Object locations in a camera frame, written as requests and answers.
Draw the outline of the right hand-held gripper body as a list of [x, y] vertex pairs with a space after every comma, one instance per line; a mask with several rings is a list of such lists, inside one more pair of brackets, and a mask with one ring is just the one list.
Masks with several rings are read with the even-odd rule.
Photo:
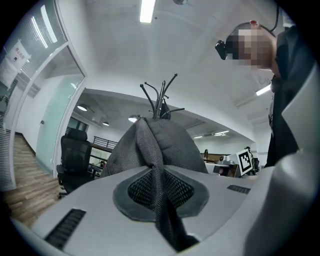
[[213, 167], [213, 173], [231, 178], [241, 178], [253, 170], [251, 155], [248, 149], [223, 155]]

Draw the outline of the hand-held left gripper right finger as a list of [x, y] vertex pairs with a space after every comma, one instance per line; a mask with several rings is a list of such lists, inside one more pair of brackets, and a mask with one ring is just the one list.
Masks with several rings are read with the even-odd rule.
[[192, 208], [193, 216], [183, 216], [181, 220], [187, 234], [199, 241], [208, 238], [222, 227], [247, 197], [246, 193], [228, 187], [235, 185], [251, 189], [255, 183], [255, 180], [250, 178], [219, 176], [173, 165], [166, 165], [165, 170], [191, 186], [202, 184], [201, 188], [195, 187], [193, 196], [177, 209], [179, 211], [185, 207]]

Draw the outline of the person's dark shirt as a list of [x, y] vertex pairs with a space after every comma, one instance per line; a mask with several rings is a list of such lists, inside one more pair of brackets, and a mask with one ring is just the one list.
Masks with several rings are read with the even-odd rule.
[[271, 136], [266, 168], [299, 149], [282, 112], [302, 88], [316, 62], [295, 25], [277, 36], [274, 61], [279, 75], [274, 75], [271, 80], [273, 100], [268, 114]]

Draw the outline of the plain white paper sheet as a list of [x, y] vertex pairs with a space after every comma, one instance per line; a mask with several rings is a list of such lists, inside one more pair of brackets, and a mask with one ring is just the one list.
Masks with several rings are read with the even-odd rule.
[[17, 74], [16, 67], [5, 57], [0, 64], [0, 82], [10, 89]]

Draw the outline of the black metal coat rack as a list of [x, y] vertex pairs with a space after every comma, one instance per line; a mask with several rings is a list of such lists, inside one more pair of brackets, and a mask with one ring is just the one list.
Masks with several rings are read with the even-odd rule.
[[[152, 118], [153, 119], [161, 119], [160, 118], [160, 112], [161, 112], [161, 108], [162, 108], [162, 103], [163, 103], [163, 99], [167, 98], [169, 99], [169, 97], [166, 95], [166, 92], [169, 88], [169, 86], [172, 84], [172, 82], [175, 80], [175, 78], [178, 76], [177, 73], [175, 73], [173, 75], [173, 77], [171, 78], [171, 80], [168, 82], [168, 84], [166, 84], [166, 81], [163, 80], [160, 91], [158, 91], [154, 86], [152, 86], [151, 84], [149, 84], [148, 82], [144, 82], [144, 84], [140, 84], [140, 88], [143, 90], [145, 96], [147, 97], [151, 108], [152, 108]], [[153, 103], [153, 101], [151, 100], [151, 97], [149, 96], [147, 90], [145, 89], [145, 85], [152, 88], [155, 92], [156, 92], [156, 101], [155, 103]], [[180, 112], [180, 111], [184, 111], [185, 108], [177, 108], [177, 109], [170, 109], [170, 113], [174, 113], [174, 112]]]

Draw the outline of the black backpack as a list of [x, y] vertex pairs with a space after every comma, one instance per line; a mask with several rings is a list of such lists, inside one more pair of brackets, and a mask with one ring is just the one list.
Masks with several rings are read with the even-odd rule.
[[169, 166], [207, 173], [197, 146], [181, 126], [167, 119], [142, 117], [112, 150], [101, 176], [141, 167], [141, 172], [116, 186], [113, 202], [130, 219], [153, 222], [171, 247], [180, 252], [197, 243], [182, 219], [197, 216], [210, 194], [202, 183], [169, 170]]

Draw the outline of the white paper notice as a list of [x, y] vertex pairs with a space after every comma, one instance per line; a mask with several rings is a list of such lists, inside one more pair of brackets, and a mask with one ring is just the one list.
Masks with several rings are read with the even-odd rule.
[[29, 62], [31, 55], [27, 52], [20, 39], [14, 44], [14, 46], [7, 52], [7, 59], [10, 63], [20, 71], [22, 67]]

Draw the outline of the black metal balcony railing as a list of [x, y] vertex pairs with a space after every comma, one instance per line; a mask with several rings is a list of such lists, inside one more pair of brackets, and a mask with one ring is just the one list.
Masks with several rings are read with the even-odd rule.
[[115, 146], [118, 144], [116, 141], [112, 141], [109, 139], [101, 138], [98, 136], [94, 136], [93, 144], [107, 150], [113, 150]]

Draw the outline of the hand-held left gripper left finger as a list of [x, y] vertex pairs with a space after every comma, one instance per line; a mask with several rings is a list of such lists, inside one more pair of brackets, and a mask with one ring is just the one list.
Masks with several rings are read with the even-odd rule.
[[133, 221], [114, 205], [113, 191], [121, 181], [146, 170], [139, 167], [88, 182], [68, 194], [33, 224], [45, 238], [71, 210], [85, 215], [63, 251], [71, 256], [174, 256], [175, 250], [153, 222]]

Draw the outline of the black mesh office chair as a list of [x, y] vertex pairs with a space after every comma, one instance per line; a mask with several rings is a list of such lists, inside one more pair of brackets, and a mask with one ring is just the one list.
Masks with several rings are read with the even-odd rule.
[[95, 179], [96, 170], [90, 167], [92, 146], [85, 131], [70, 128], [60, 140], [61, 163], [56, 166], [58, 183], [64, 189], [61, 199]]

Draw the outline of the glass partition wall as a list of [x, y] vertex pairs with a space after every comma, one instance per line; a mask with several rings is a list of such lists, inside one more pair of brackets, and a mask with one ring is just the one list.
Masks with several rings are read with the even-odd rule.
[[84, 74], [70, 49], [58, 13], [58, 0], [39, 0], [21, 19], [3, 48], [21, 40], [31, 55], [18, 71], [10, 89], [0, 82], [0, 191], [16, 189], [14, 142], [22, 134], [37, 162], [55, 173], [57, 145], [64, 133], [64, 116]]

